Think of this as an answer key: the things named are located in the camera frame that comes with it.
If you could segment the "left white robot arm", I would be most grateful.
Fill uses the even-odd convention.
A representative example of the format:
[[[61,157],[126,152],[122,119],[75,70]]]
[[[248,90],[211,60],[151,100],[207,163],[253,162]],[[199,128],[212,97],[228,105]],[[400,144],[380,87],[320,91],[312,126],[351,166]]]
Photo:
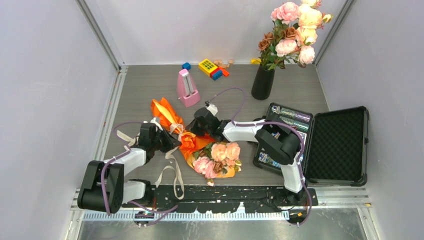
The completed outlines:
[[[148,207],[154,201],[152,184],[148,180],[125,176],[147,164],[157,151],[167,153],[181,142],[160,125],[160,119],[140,123],[135,142],[127,150],[107,160],[88,163],[77,197],[80,209],[115,214],[126,204]]]

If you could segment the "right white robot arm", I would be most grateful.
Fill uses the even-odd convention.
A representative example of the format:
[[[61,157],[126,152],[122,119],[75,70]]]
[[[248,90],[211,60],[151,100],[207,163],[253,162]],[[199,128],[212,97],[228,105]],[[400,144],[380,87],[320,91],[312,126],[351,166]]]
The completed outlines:
[[[256,121],[235,121],[220,120],[217,113],[218,108],[207,103],[194,113],[194,119],[186,129],[197,136],[209,135],[217,142],[258,143],[272,160],[280,164],[287,202],[299,205],[306,197],[303,190],[306,179],[300,161],[305,141],[299,132],[274,116]]]

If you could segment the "cream printed ribbon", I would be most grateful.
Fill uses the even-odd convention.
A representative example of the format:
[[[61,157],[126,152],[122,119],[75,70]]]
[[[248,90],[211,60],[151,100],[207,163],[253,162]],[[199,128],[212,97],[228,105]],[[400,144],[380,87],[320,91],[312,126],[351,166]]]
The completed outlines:
[[[131,122],[124,122],[121,123],[119,125],[116,125],[113,127],[113,132],[116,134],[116,136],[118,138],[120,138],[121,140],[123,140],[125,143],[135,143],[136,138],[130,138],[129,136],[127,136],[126,134],[122,133],[121,131],[118,130],[118,127],[123,126],[123,125],[128,125],[128,124],[137,124],[136,121],[131,121]],[[180,130],[179,134],[178,134],[178,140],[180,141],[182,139],[182,133],[185,130],[184,125],[180,124],[180,123],[172,123],[170,125],[170,129],[169,129],[169,133],[173,133],[175,130]],[[182,200],[185,196],[185,187],[184,187],[184,182],[183,182],[183,177],[182,177],[182,173],[181,173],[181,169],[180,166],[175,158],[175,156],[173,155],[173,153],[178,149],[178,147],[175,147],[169,151],[167,151],[165,153],[165,159],[169,160],[170,164],[175,164],[175,166],[172,165],[167,165],[166,167],[164,167],[157,179],[157,181],[154,183],[155,186],[158,188],[159,185],[162,182],[162,178],[163,178],[163,173],[165,170],[170,169],[173,170],[175,172],[175,178],[173,181],[173,192],[175,197],[178,200]]]

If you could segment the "orange flower bouquet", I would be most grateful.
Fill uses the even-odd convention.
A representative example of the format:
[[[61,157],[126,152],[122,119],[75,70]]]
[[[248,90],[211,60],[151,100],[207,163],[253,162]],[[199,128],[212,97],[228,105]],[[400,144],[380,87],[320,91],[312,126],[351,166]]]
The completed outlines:
[[[153,99],[150,109],[160,119],[161,126],[171,134],[177,134],[181,145],[178,147],[186,163],[202,175],[207,184],[215,185],[216,178],[232,178],[241,171],[241,148],[236,142],[216,141],[207,133],[195,135],[185,129],[182,117],[173,109],[166,98]]]

